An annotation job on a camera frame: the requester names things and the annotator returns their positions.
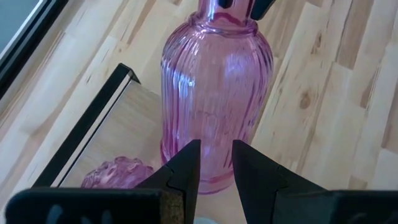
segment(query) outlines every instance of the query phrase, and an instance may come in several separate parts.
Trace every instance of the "pink glass object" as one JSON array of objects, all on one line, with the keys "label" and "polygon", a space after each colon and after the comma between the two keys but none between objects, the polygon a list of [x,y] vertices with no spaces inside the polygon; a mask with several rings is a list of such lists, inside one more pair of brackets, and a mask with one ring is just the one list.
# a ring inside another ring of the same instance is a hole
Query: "pink glass object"
[{"label": "pink glass object", "polygon": [[132,189],[154,173],[139,159],[117,157],[112,162],[104,162],[84,178],[81,187],[96,189]]},{"label": "pink glass object", "polygon": [[272,74],[269,44],[249,15],[252,0],[199,0],[162,56],[163,162],[201,139],[199,193],[233,183],[234,139],[248,142]]}]

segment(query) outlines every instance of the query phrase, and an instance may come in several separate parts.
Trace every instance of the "wood knot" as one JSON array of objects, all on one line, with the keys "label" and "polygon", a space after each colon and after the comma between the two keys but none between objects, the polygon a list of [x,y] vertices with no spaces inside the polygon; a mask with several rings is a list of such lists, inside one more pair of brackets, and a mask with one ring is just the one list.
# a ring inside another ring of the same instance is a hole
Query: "wood knot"
[{"label": "wood knot", "polygon": [[322,33],[319,32],[317,38],[315,39],[315,43],[312,46],[311,54],[317,54],[319,52],[321,43],[322,43]]},{"label": "wood knot", "polygon": [[311,104],[310,92],[307,90],[301,94],[300,109],[307,109]]}]

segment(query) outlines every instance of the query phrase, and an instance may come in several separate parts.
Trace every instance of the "pink glass flower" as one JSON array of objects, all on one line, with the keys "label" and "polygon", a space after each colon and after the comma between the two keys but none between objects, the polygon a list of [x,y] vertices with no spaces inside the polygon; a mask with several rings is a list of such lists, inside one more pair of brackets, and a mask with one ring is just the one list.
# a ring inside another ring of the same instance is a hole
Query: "pink glass flower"
[{"label": "pink glass flower", "polygon": [[151,166],[141,160],[121,156],[112,162],[104,162],[86,175],[82,188],[133,189],[154,173]]}]

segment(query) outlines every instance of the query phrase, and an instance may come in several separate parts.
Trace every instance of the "wooden board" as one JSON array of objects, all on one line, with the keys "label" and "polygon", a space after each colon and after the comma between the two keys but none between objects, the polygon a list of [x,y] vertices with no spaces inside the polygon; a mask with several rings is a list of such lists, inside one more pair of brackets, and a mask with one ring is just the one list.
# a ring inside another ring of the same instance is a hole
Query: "wooden board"
[{"label": "wooden board", "polygon": [[[160,94],[162,48],[196,6],[71,1],[0,102],[0,205],[34,183],[119,62]],[[252,145],[328,189],[397,189],[397,9],[276,0],[259,21],[275,74]]]}]

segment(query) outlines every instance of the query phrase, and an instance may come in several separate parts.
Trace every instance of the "black object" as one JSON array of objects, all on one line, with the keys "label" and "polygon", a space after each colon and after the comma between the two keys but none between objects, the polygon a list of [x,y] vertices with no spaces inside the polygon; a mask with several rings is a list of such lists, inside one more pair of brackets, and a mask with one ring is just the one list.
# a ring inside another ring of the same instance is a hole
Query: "black object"
[{"label": "black object", "polygon": [[[227,9],[232,6],[233,1],[234,0],[218,0],[218,5]],[[262,19],[275,1],[276,0],[254,0],[250,18],[255,21]]]},{"label": "black object", "polygon": [[0,15],[4,16],[1,19],[5,21],[0,26],[0,54],[5,45],[15,36],[22,23],[27,21],[10,47],[0,57],[0,99],[68,2],[68,0],[44,0],[33,11],[39,1],[26,1],[28,2],[22,0],[0,1]]},{"label": "black object", "polygon": [[33,188],[13,196],[7,223],[193,223],[200,141],[185,146],[134,190]]},{"label": "black object", "polygon": [[249,224],[398,223],[396,191],[327,191],[242,141],[232,160]]},{"label": "black object", "polygon": [[250,15],[251,19],[254,19],[255,21],[262,19],[275,1],[276,0],[255,0],[253,10]]},{"label": "black object", "polygon": [[218,5],[224,9],[227,9],[232,6],[234,0],[218,0]]}]

